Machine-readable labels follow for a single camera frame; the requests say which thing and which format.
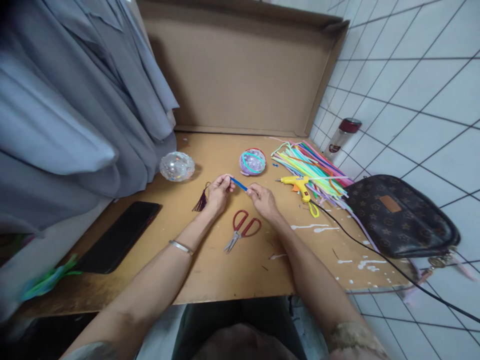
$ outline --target black cable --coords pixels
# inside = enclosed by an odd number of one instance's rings
[[[390,265],[392,265],[395,270],[397,270],[400,274],[402,274],[409,282],[411,282],[414,286],[416,286],[417,288],[419,288],[421,291],[423,291],[425,294],[427,294],[428,296],[434,298],[435,300],[441,302],[442,304],[448,306],[449,308],[451,309],[454,309],[456,311],[458,311],[459,313],[465,315],[466,317],[469,317],[470,319],[476,321],[477,323],[480,323],[480,318],[478,317],[475,317],[473,316],[472,314],[462,310],[461,308],[458,308],[456,307],[455,305],[443,300],[442,298],[436,296],[436,295],[433,295],[430,291],[428,290],[425,290],[423,287],[421,287],[419,284],[417,284],[415,281],[413,281],[407,274],[405,274],[402,270],[399,269],[399,267],[397,265],[395,265],[392,261],[390,261],[390,259],[388,257],[386,257],[385,255],[383,255],[382,253],[376,251],[375,249],[371,248],[371,247],[368,247],[364,244],[362,244],[360,241],[356,240],[355,238],[353,238],[344,228],[343,226],[337,221],[337,219],[335,219],[332,215],[330,215],[323,207],[321,207],[320,205],[318,205],[316,202],[314,202],[313,200],[310,200],[310,202],[312,204],[314,204],[317,208],[321,209],[325,214],[327,214],[329,217],[331,217],[337,224],[338,226],[343,230],[343,232],[345,234],[348,235],[348,237],[350,239],[352,239],[354,242],[356,242],[357,244],[360,244],[362,245],[364,248],[367,248],[368,250],[370,251],[373,251],[375,254],[378,254],[380,255],[382,258],[384,258]]]

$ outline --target blue straw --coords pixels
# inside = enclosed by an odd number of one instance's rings
[[[235,180],[234,177],[231,177],[230,179],[231,179],[235,184],[237,184],[239,187],[241,187],[244,191],[247,191],[247,190],[248,190],[245,186],[243,186],[243,185],[240,183],[240,181]]]

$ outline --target purple woven ball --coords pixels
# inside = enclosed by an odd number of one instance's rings
[[[240,169],[245,176],[261,174],[265,170],[265,154],[257,148],[245,150],[240,155]]]

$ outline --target bracelet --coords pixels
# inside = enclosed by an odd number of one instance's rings
[[[179,248],[180,250],[186,252],[187,254],[189,254],[190,256],[193,256],[194,252],[192,250],[190,250],[189,248],[183,246],[182,244],[179,244],[178,242],[176,242],[175,240],[170,240],[168,241],[170,244],[172,244],[174,247],[177,247]]]

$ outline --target person's left hand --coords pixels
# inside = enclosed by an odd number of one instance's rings
[[[235,183],[230,179],[232,177],[230,174],[223,174],[210,184],[205,209],[210,209],[215,215],[219,215],[225,210],[227,198],[235,189]]]

